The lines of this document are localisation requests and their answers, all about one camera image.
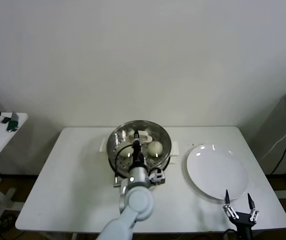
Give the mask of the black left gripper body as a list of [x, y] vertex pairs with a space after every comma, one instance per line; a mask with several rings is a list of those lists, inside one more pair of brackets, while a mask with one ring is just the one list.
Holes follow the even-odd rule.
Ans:
[[139, 140], [135, 140], [132, 144], [132, 168], [143, 167], [145, 165], [144, 156], [142, 154], [142, 146]]

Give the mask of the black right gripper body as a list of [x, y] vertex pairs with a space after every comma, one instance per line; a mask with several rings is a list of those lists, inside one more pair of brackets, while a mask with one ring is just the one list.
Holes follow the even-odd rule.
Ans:
[[252, 227], [255, 225], [250, 221], [249, 213], [236, 212], [238, 218], [233, 218], [232, 223], [236, 226], [237, 237], [239, 240], [253, 240]]

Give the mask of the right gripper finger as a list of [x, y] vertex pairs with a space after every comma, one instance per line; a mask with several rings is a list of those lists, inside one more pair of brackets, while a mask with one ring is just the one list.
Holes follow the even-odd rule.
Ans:
[[255, 202], [253, 201], [249, 193], [247, 194], [247, 198], [248, 198], [248, 204], [249, 204], [249, 209], [250, 209], [249, 220], [251, 222], [256, 222], [258, 220], [259, 211], [256, 209]]
[[228, 190], [225, 191], [223, 210], [229, 219], [232, 218], [233, 220], [236, 220], [239, 218], [239, 215], [236, 213], [236, 211], [231, 206]]

